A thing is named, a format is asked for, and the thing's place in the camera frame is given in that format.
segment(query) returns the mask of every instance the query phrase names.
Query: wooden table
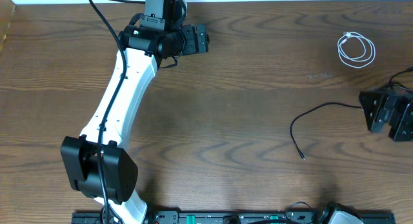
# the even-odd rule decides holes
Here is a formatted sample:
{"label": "wooden table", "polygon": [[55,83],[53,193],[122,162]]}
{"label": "wooden table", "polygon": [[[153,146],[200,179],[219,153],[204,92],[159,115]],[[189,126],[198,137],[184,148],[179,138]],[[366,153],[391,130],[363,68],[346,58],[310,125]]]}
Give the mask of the wooden table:
{"label": "wooden table", "polygon": [[[99,5],[118,32],[141,5]],[[190,3],[206,23],[207,54],[160,70],[142,100],[130,152],[149,204],[182,210],[280,210],[334,200],[392,210],[413,222],[412,143],[371,134],[360,90],[413,65],[413,1]],[[363,70],[340,62],[337,40],[357,31],[376,44]],[[116,45],[89,5],[19,5],[0,58],[0,220],[68,223],[100,206],[70,188],[65,136],[92,117]],[[399,79],[412,86],[413,75]]]}

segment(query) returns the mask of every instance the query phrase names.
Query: white cable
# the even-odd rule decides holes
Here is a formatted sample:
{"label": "white cable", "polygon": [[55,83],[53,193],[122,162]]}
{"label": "white cable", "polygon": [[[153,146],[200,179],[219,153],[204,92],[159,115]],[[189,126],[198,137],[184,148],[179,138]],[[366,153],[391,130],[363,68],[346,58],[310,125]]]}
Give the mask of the white cable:
{"label": "white cable", "polygon": [[[342,48],[342,45],[345,42],[347,42],[347,39],[350,39],[352,37],[355,37],[356,39],[358,39],[360,43],[363,45],[364,53],[363,55],[359,57],[349,57]],[[363,40],[366,41],[368,45],[370,45],[370,56],[369,57],[366,57],[367,49],[366,49],[366,44]],[[347,66],[351,66],[352,68],[363,68],[371,64],[373,60],[376,58],[376,47],[374,47],[373,42],[357,32],[344,32],[344,35],[340,37],[340,39],[338,39],[337,48],[338,48],[338,56],[340,57],[341,62],[343,62]],[[346,63],[343,58],[348,61],[354,62],[354,63],[362,63],[362,62],[367,62],[367,63],[361,66],[354,66],[354,65],[350,65],[349,63]]]}

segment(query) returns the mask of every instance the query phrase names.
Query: robotic arm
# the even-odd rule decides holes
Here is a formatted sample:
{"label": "robotic arm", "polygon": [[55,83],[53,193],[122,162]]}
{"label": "robotic arm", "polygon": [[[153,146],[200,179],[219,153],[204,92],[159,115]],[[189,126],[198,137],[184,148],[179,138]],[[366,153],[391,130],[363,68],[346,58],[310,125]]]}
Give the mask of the robotic arm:
{"label": "robotic arm", "polygon": [[[137,166],[126,153],[130,129],[143,94],[162,59],[173,57],[177,65],[176,56],[208,52],[209,36],[205,26],[182,25],[186,9],[183,0],[146,0],[145,13],[136,14],[119,33],[126,75],[123,75],[124,62],[118,51],[114,73],[95,114],[79,138],[65,137],[61,146],[71,187],[102,204],[105,200],[97,154],[103,152],[101,162],[108,203],[126,224],[141,224],[147,210],[146,203],[135,191]],[[141,20],[140,25],[135,26],[138,20]],[[101,133],[102,118],[110,105]]]}

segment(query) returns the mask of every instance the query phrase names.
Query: wood grain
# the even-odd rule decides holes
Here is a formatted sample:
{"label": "wood grain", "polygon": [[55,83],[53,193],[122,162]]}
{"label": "wood grain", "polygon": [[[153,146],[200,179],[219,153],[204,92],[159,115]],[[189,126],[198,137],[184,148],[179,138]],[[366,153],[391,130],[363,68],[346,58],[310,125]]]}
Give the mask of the wood grain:
{"label": "wood grain", "polygon": [[[384,209],[413,222],[413,148],[367,131],[358,103],[413,65],[413,1],[190,3],[207,54],[182,57],[151,82],[132,128],[137,189],[182,210],[278,210],[299,200]],[[116,31],[143,10],[99,5]],[[357,31],[377,59],[353,70],[336,41]],[[357,52],[357,45],[350,44]],[[88,5],[18,6],[0,57],[0,219],[68,223],[99,205],[71,190],[59,146],[77,136],[112,74],[116,46]],[[399,79],[413,86],[413,75]]]}

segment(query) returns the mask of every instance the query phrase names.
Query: wooden tabletop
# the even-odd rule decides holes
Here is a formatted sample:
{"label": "wooden tabletop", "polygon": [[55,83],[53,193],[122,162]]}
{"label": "wooden tabletop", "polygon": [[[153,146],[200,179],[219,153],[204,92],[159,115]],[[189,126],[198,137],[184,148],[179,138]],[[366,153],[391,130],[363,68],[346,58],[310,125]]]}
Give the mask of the wooden tabletop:
{"label": "wooden tabletop", "polygon": [[[142,5],[99,5],[118,32]],[[281,210],[334,200],[413,222],[413,147],[367,130],[360,90],[413,65],[413,1],[190,3],[207,54],[159,70],[130,139],[136,189],[182,210]],[[371,39],[377,58],[354,70],[337,55],[343,31]],[[349,43],[349,54],[360,46]],[[89,5],[19,5],[0,57],[0,220],[68,223],[98,210],[70,188],[60,155],[92,117],[116,44]],[[413,86],[413,75],[399,79]]]}

